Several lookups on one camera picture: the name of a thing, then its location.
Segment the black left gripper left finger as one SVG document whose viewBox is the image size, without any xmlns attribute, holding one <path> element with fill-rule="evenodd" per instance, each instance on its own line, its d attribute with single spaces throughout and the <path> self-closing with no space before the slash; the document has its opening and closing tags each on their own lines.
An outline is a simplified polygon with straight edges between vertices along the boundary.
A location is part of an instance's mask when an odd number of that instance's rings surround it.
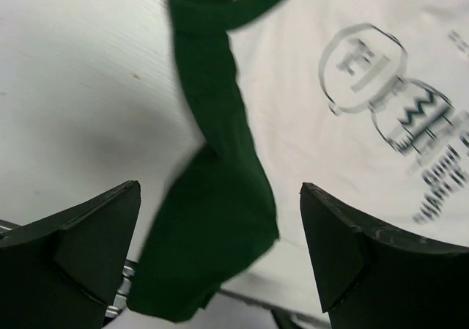
<svg viewBox="0 0 469 329">
<path fill-rule="evenodd" d="M 1 327 L 101 328 L 141 205 L 127 181 L 27 225 L 1 222 Z"/>
</svg>

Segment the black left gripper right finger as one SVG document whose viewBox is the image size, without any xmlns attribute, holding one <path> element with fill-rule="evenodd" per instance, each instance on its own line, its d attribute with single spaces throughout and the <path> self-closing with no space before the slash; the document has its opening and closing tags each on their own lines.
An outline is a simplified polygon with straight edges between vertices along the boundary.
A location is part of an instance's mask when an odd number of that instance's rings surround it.
<svg viewBox="0 0 469 329">
<path fill-rule="evenodd" d="M 300 212 L 333 328 L 468 327 L 468 249 L 413 234 L 311 183 Z"/>
</svg>

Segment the white green raglan t-shirt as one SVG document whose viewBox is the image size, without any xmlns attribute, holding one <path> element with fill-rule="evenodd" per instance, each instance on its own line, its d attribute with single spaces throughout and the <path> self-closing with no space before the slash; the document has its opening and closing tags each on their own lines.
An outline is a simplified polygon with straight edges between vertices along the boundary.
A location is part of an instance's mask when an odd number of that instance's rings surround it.
<svg viewBox="0 0 469 329">
<path fill-rule="evenodd" d="M 167 0 L 202 145 L 166 192 L 127 305 L 186 322 L 226 281 L 322 311 L 311 183 L 468 249 L 468 0 Z"/>
</svg>

